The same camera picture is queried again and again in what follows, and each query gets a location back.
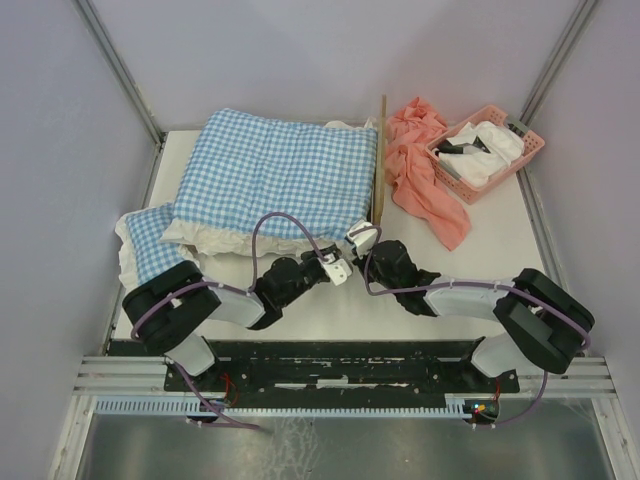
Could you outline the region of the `wooden pet bed frame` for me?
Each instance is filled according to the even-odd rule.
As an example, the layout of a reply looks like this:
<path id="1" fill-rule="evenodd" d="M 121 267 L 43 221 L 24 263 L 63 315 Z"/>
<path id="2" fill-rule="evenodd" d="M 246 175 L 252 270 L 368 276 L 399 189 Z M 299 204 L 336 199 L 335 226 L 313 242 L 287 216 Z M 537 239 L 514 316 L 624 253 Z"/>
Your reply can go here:
<path id="1" fill-rule="evenodd" d="M 372 187 L 372 200 L 370 219 L 374 225 L 380 225 L 384 209 L 385 170 L 384 160 L 386 154 L 386 113 L 387 96 L 381 96 L 380 112 L 377 118 L 377 147 L 376 167 Z"/>

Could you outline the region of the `blue checkered mattress cushion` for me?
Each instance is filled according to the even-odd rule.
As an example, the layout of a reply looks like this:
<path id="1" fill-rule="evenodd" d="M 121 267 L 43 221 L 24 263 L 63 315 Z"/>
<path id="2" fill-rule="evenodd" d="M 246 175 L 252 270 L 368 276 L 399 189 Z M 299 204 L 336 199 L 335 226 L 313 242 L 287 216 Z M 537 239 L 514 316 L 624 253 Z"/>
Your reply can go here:
<path id="1" fill-rule="evenodd" d="M 204 255 L 299 255 L 310 234 L 339 243 L 366 218 L 376 167 L 373 125 L 285 122 L 215 112 L 197 138 L 161 240 Z"/>

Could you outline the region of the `small blue checkered pillow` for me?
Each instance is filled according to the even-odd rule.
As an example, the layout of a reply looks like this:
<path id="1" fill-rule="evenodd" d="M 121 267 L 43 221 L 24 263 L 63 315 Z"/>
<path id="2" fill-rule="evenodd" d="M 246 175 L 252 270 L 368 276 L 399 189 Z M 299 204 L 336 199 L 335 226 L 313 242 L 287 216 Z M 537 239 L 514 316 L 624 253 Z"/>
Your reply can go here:
<path id="1" fill-rule="evenodd" d="M 161 240 L 172 222 L 172 214 L 173 205 L 167 202 L 125 214 L 116 223 L 115 233 L 122 242 L 118 253 L 119 279 L 126 292 L 185 260 L 199 265 L 186 246 Z"/>

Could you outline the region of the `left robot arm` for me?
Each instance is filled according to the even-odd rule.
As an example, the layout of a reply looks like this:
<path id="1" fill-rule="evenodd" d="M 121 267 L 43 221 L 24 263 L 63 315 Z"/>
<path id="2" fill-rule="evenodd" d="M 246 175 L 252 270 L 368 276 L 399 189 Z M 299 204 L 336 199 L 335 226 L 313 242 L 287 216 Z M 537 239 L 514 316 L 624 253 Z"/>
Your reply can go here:
<path id="1" fill-rule="evenodd" d="M 123 300 L 132 338 L 151 355 L 163 355 L 186 372 L 198 389 L 209 390 L 221 378 L 221 366 L 208 342 L 196 334 L 207 320 L 263 330 L 283 317 L 284 309 L 320 283 L 339 286 L 352 274 L 337 246 L 309 251 L 300 260 L 279 258 L 246 292 L 204 277 L 192 261 L 183 261 L 137 287 Z"/>

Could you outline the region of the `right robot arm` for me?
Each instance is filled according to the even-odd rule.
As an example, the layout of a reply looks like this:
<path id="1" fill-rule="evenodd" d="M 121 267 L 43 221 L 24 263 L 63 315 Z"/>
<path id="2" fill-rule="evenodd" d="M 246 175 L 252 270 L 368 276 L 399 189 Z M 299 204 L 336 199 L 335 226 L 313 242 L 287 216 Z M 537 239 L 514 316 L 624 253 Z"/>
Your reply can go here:
<path id="1" fill-rule="evenodd" d="M 459 316 L 499 323 L 504 332 L 482 337 L 458 368 L 467 389 L 481 391 L 504 372 L 533 365 L 563 374 L 589 348 L 592 314 L 542 272 L 525 268 L 505 281 L 456 280 L 419 269 L 398 240 L 353 240 L 365 285 L 379 284 L 417 316 Z"/>

